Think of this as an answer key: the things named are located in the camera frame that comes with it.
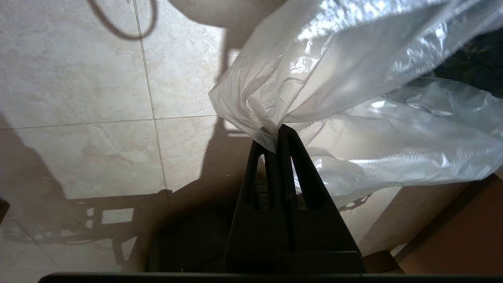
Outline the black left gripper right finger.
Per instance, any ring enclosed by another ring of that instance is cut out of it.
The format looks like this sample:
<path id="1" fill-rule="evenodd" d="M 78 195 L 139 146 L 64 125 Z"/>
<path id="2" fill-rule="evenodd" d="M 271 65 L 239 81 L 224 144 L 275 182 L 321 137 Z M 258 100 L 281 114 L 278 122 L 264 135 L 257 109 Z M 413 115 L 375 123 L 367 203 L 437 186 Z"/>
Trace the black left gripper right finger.
<path id="1" fill-rule="evenodd" d="M 297 132 L 281 127 L 281 172 L 294 270 L 362 274 L 363 258 Z"/>

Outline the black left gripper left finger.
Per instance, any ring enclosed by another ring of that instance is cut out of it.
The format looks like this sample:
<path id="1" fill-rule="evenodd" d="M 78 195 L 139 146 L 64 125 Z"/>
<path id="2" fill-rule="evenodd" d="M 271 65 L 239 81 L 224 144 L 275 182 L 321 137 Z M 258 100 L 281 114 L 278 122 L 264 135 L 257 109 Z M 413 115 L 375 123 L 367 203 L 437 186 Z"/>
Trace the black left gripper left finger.
<path id="1" fill-rule="evenodd" d="M 287 274 L 293 249 L 290 147 L 287 127 L 279 131 L 275 153 L 253 142 L 241 183 L 225 269 L 231 273 Z"/>

